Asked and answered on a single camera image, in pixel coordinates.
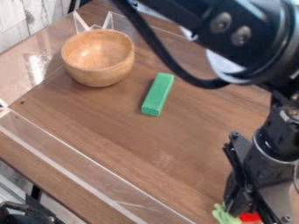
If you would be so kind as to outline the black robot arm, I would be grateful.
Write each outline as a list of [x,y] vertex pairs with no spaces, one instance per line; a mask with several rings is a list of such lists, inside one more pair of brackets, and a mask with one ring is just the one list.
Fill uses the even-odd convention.
[[224,150],[233,166],[225,211],[258,213],[265,224],[296,224],[290,190],[299,170],[299,6],[292,0],[141,0],[189,38],[241,66],[217,78],[194,77],[178,64],[127,0],[113,0],[157,56],[178,76],[206,89],[257,85],[272,94],[270,113],[252,138],[229,136]]

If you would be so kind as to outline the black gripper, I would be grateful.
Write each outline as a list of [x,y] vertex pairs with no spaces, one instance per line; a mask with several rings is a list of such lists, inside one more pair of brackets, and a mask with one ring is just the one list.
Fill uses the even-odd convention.
[[225,152],[233,166],[225,211],[240,217],[258,213],[266,224],[296,224],[292,186],[299,163],[299,109],[274,106],[252,139],[229,136]]

